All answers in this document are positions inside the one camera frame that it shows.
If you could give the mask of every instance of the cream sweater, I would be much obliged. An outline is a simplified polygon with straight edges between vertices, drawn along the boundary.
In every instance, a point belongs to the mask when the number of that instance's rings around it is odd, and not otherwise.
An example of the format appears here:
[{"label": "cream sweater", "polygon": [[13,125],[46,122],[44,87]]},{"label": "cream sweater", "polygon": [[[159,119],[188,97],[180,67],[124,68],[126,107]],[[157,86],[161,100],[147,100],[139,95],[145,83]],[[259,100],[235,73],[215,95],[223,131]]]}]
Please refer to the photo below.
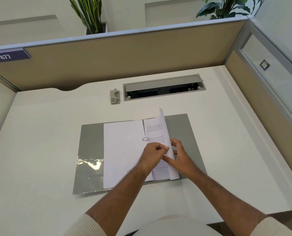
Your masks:
[{"label": "cream sweater", "polygon": [[[221,236],[211,227],[186,216],[172,215],[137,231],[134,236]],[[83,214],[64,236],[106,236],[99,224]],[[256,226],[251,236],[292,236],[292,231],[272,217]]]}]

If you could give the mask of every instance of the sleeve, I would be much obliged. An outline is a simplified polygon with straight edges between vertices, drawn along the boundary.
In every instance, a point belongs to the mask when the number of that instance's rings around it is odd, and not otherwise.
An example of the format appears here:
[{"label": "sleeve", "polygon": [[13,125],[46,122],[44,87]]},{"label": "sleeve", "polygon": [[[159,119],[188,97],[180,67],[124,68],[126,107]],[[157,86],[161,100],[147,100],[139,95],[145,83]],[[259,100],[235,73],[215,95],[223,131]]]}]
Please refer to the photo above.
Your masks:
[{"label": "sleeve", "polygon": [[292,236],[292,231],[272,217],[260,222],[250,236]]},{"label": "sleeve", "polygon": [[64,236],[107,236],[100,225],[89,215],[83,214]]}]

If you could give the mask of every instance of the snake plant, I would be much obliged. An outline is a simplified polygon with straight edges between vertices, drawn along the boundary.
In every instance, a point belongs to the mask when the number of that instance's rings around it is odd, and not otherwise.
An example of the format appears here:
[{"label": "snake plant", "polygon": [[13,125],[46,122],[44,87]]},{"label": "snake plant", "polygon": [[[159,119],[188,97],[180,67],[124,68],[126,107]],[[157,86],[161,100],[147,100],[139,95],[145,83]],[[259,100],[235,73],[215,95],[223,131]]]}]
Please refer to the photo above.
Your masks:
[{"label": "snake plant", "polygon": [[101,23],[101,0],[69,0],[72,8],[87,28],[88,34],[103,33]]},{"label": "snake plant", "polygon": [[222,19],[235,17],[236,15],[247,16],[254,12],[255,5],[260,3],[262,5],[262,0],[252,0],[253,1],[253,10],[246,6],[246,2],[248,0],[221,0],[220,2],[210,2],[206,4],[200,11],[197,13],[196,18],[200,16],[207,16],[208,14],[215,13],[215,15],[211,15],[210,19]]}]

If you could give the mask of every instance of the plant pot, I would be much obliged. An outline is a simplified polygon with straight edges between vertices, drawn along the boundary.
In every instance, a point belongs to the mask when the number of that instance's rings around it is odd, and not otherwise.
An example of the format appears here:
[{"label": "plant pot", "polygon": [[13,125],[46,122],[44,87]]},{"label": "plant pot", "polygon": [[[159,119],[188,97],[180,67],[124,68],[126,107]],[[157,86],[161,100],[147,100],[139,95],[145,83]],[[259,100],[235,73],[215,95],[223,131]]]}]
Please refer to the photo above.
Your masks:
[{"label": "plant pot", "polygon": [[[108,31],[108,24],[106,22],[102,23],[102,29],[103,29],[103,33],[107,33]],[[86,30],[86,35],[93,35],[93,34],[89,34],[89,30]]]}]

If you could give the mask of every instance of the gray folder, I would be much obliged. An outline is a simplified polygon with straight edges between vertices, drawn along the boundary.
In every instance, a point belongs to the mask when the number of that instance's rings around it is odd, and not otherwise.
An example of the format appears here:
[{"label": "gray folder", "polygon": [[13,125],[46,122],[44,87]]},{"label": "gray folder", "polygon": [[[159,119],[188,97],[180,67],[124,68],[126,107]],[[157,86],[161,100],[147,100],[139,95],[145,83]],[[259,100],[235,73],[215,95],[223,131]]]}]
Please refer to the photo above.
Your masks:
[{"label": "gray folder", "polygon": [[[194,163],[206,173],[187,114],[170,115],[164,118],[170,138],[180,140]],[[95,123],[81,126],[73,194],[103,193],[105,190],[110,190],[103,188],[103,124]],[[170,180],[150,181],[144,184],[166,181]]]}]

